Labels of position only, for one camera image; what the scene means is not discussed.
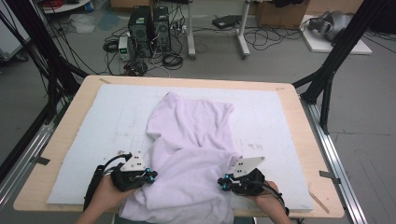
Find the computer tower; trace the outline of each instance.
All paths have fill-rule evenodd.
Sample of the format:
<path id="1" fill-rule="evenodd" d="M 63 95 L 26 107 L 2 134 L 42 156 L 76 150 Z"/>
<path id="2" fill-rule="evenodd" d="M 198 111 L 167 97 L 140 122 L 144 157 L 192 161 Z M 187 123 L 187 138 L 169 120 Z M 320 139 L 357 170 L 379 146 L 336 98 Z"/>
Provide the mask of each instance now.
<path id="1" fill-rule="evenodd" d="M 128 22 L 128 29 L 134 47 L 134 55 L 142 58 L 151 57 L 150 44 L 155 34 L 149 6 L 134 7 Z"/>
<path id="2" fill-rule="evenodd" d="M 168 7 L 155 7 L 152 11 L 154 30 L 157 37 L 157 49 L 171 50 L 171 34 L 169 32 Z"/>

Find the person's right hand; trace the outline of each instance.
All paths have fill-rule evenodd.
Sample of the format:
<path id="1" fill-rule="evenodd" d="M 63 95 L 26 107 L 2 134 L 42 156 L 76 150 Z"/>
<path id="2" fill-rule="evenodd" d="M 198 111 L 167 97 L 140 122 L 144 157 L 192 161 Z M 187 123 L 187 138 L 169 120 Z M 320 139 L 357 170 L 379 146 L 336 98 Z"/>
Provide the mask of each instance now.
<path id="1" fill-rule="evenodd" d="M 276 183 L 273 181 L 267 181 L 268 185 L 279 191 Z M 286 216 L 285 210 L 279 200 L 271 193 L 262 194 L 259 196 L 247 196 L 247 198 L 253 200 L 257 206 L 264 212 L 275 224 L 290 224 L 288 216 Z"/>

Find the lavender cloth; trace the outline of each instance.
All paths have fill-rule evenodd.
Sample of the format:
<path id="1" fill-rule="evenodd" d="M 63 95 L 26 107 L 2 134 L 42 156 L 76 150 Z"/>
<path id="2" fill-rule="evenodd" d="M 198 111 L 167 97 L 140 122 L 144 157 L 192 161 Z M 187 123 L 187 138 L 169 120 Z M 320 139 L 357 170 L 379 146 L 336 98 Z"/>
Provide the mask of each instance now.
<path id="1" fill-rule="evenodd" d="M 232 104 L 168 93 L 148 120 L 152 185 L 129 197 L 120 217 L 152 223 L 233 223 L 230 192 L 217 183 L 241 157 L 234 150 Z"/>

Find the white desk leg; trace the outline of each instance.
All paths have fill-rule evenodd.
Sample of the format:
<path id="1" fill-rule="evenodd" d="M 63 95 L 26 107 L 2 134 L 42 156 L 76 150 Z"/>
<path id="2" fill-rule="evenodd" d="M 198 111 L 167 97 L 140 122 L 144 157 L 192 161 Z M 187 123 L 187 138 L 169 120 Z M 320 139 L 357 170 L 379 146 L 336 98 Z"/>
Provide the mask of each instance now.
<path id="1" fill-rule="evenodd" d="M 187 44 L 189 46 L 189 56 L 195 60 L 195 44 L 194 36 L 192 34 L 192 0 L 189 1 L 189 32 L 187 34 Z"/>
<path id="2" fill-rule="evenodd" d="M 241 27 L 240 29 L 236 29 L 236 35 L 238 36 L 238 40 L 242 48 L 243 59 L 246 59 L 246 57 L 250 55 L 250 51 L 248 50 L 248 44 L 244 37 L 245 25 L 247 23 L 249 7 L 250 7 L 250 0 L 245 0 L 244 10 L 242 12 Z"/>

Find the concrete floor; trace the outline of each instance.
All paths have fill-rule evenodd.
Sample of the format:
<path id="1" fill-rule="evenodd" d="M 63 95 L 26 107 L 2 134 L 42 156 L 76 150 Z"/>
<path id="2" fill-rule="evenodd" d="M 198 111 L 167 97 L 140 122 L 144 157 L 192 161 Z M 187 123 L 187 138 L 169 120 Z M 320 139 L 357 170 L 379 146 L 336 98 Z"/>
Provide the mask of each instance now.
<path id="1" fill-rule="evenodd" d="M 85 13 L 77 9 L 73 13 Z M 70 12 L 58 15 L 61 21 Z M 106 71 L 104 39 L 126 26 L 127 20 L 104 4 L 93 13 L 96 29 L 91 34 L 70 33 L 67 39 L 79 57 L 95 72 Z M 211 26 L 213 16 L 197 19 L 195 24 Z M 248 24 L 254 26 L 253 18 Z M 241 59 L 240 48 L 233 34 L 195 33 L 197 59 L 187 57 L 184 36 L 181 56 L 185 59 L 178 70 L 153 69 L 148 77 L 201 78 L 257 82 L 292 83 L 319 69 L 327 53 L 310 52 L 302 38 L 284 39 L 267 50 L 249 46 L 251 56 Z M 332 87 L 329 116 L 330 136 L 346 169 L 349 181 L 369 223 L 396 223 L 396 54 L 365 38 L 373 51 L 370 56 L 349 55 L 338 70 Z M 396 42 L 378 37 L 373 40 L 396 50 Z M 85 65 L 81 68 L 91 72 Z M 110 68 L 122 72 L 122 62 L 116 56 Z M 297 91 L 304 92 L 306 87 Z M 0 67 L 1 150 L 0 162 L 17 144 L 23 133 L 47 101 L 38 71 L 30 60 L 12 60 Z M 1 223 L 73 223 L 79 213 L 30 213 L 12 207 L 21 189 L 20 183 L 0 212 Z M 105 215 L 99 223 L 110 223 Z M 259 223 L 271 223 L 259 218 Z M 304 223 L 350 223 L 347 216 L 339 219 L 308 218 Z"/>

